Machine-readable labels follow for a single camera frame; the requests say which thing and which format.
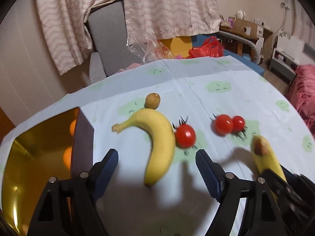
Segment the white green-patterned tablecloth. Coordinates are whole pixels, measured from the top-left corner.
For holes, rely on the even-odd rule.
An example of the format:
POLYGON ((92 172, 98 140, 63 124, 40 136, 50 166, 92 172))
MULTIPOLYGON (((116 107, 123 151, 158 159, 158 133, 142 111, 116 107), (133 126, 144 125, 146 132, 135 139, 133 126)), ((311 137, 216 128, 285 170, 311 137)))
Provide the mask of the white green-patterned tablecloth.
POLYGON ((254 134, 267 138, 280 164, 314 180, 314 138, 304 120, 268 81, 234 58, 159 60, 112 75, 66 95, 18 125, 1 144, 1 184, 13 139, 65 111, 81 108, 94 128, 93 162, 109 149, 119 153, 118 167, 97 208, 110 235, 204 235, 218 203, 210 197, 195 164, 196 150, 176 149, 168 173, 152 188, 143 184, 151 139, 130 127, 112 126, 144 107, 157 93, 158 111, 170 123, 181 117, 194 128, 196 147, 238 178, 253 180, 257 169, 250 154, 254 134), (214 115, 241 116, 246 138, 220 136, 212 129, 214 115))

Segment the red blanket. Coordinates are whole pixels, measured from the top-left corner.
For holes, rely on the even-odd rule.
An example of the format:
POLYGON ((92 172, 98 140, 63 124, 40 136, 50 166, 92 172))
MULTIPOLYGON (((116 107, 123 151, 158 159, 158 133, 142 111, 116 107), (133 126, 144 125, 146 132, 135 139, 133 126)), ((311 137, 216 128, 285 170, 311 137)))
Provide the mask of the red blanket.
POLYGON ((300 65, 295 73, 296 77, 290 87, 287 99, 298 111, 314 137, 314 65, 300 65))

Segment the dark gold-lined box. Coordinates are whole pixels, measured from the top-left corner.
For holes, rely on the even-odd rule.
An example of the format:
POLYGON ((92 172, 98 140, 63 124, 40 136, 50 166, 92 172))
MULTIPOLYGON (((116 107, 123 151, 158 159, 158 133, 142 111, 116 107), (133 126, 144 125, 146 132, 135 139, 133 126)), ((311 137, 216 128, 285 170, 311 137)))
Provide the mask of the dark gold-lined box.
POLYGON ((26 235, 49 178, 66 180, 93 165, 94 128, 79 107, 53 116, 18 135, 8 154, 1 184, 1 211, 8 227, 26 235), (69 127, 76 119, 74 136, 69 127), (71 167, 63 162, 72 147, 71 167))

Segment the brown longan fruit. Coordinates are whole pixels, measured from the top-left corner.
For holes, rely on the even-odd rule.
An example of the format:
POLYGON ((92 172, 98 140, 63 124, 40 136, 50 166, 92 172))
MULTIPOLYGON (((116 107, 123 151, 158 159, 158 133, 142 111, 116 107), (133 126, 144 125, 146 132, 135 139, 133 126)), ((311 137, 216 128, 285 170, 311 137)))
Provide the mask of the brown longan fruit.
POLYGON ((156 109, 161 102, 161 98, 157 93, 150 93, 145 98, 145 108, 156 109))

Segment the pink patterned curtain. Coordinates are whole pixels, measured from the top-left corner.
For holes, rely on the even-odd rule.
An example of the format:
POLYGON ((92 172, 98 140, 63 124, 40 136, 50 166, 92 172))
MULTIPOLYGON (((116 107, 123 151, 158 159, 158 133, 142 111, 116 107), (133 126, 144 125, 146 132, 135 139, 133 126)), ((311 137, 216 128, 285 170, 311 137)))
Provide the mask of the pink patterned curtain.
POLYGON ((159 40, 219 31, 217 0, 123 0, 128 44, 140 35, 159 40))
POLYGON ((86 22, 92 10, 116 0, 36 0, 47 48, 63 75, 94 51, 86 22))

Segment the orange mandarin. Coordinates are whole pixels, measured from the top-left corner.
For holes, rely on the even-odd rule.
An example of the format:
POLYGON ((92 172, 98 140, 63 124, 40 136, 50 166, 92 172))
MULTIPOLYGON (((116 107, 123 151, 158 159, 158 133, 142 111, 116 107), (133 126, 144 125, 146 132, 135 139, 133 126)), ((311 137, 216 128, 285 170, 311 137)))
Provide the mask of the orange mandarin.
POLYGON ((75 127, 76 127, 76 119, 71 122, 70 127, 69 127, 69 132, 71 136, 74 136, 75 127))
POLYGON ((71 154, 72 154, 72 147, 68 147, 64 151, 64 154, 63 154, 63 162, 68 170, 70 170, 70 167, 71 167, 71 154))

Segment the wooden desk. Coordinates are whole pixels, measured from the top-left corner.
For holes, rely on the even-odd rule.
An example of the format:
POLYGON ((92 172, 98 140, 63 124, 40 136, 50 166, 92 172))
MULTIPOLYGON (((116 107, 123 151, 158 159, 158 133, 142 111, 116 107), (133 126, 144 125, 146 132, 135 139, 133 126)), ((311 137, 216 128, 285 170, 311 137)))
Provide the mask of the wooden desk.
POLYGON ((222 20, 220 31, 228 32, 254 43, 258 49, 258 59, 268 60, 272 54, 273 31, 257 23, 229 17, 222 20))

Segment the red plastic bag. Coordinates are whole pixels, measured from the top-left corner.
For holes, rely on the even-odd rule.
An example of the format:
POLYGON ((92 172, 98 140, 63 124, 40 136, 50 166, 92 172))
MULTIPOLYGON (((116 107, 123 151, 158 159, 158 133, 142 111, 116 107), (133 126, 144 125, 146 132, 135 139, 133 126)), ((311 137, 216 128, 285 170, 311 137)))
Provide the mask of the red plastic bag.
POLYGON ((192 47, 188 51, 187 59, 201 58, 201 57, 219 58, 224 56, 224 48, 220 41, 214 36, 207 38, 200 47, 192 47))

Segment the pink patterned curtain left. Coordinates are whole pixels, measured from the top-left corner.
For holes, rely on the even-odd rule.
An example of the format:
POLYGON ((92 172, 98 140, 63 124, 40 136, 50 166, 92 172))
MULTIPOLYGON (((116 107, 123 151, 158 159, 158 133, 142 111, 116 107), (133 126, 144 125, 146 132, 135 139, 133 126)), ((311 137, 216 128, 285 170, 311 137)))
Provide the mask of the pink patterned curtain left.
POLYGON ((63 75, 94 51, 86 22, 92 10, 116 0, 36 0, 47 48, 63 75))

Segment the pink patterned curtain right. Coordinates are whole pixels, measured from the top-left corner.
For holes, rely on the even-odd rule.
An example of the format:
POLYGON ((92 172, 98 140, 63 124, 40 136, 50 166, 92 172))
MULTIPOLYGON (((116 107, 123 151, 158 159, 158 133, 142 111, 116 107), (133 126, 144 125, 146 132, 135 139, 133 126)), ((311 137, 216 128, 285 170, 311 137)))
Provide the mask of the pink patterned curtain right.
POLYGON ((140 35, 159 40, 219 31, 217 0, 123 0, 128 44, 140 35))

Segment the clear plastic bag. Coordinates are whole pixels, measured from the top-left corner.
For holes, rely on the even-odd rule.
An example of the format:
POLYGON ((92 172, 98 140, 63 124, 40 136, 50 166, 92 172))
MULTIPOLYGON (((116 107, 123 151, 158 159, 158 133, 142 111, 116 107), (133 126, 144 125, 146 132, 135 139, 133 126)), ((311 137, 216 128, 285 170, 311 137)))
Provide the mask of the clear plastic bag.
POLYGON ((127 37, 127 49, 138 56, 142 63, 156 60, 174 59, 172 52, 154 34, 134 32, 127 37))

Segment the yellow banana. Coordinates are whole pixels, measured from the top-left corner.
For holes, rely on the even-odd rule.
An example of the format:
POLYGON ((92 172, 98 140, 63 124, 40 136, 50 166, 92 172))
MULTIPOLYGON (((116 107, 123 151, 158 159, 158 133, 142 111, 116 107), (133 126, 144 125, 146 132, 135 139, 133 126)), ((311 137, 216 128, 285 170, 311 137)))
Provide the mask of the yellow banana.
POLYGON ((120 133, 124 129, 136 126, 151 136, 152 151, 146 166, 144 186, 156 184, 169 170, 176 148, 175 133, 169 120, 159 111, 144 108, 122 122, 112 126, 112 131, 120 133))
POLYGON ((250 152, 260 174, 265 170, 270 169, 285 182, 287 181, 279 160, 277 159, 270 142, 265 137, 261 135, 253 135, 250 143, 250 152))

